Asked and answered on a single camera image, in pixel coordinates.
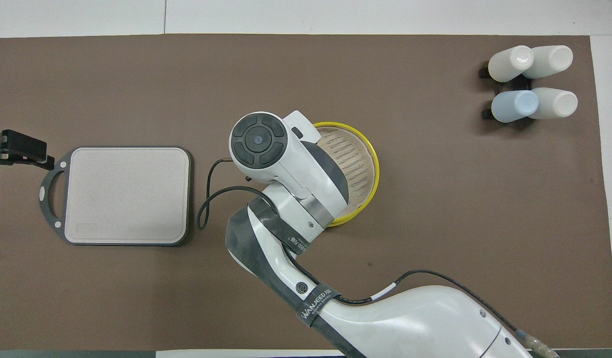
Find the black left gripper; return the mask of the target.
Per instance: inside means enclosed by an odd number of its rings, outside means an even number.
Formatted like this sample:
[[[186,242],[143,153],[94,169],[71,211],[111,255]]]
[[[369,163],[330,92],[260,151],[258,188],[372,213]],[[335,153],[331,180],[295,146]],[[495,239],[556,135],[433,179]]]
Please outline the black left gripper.
[[[0,159],[10,165],[34,165],[51,171],[54,157],[47,154],[47,143],[17,131],[0,134]]]

